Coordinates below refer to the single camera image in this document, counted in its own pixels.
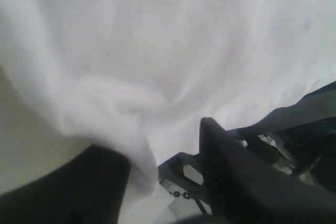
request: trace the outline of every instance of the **black plastic part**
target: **black plastic part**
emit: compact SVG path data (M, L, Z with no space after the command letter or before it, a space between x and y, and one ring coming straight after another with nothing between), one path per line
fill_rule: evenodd
M235 223L336 223L336 199L289 177L201 120L200 158L212 213Z
M117 223L130 163L91 146L51 174L0 196L0 223Z

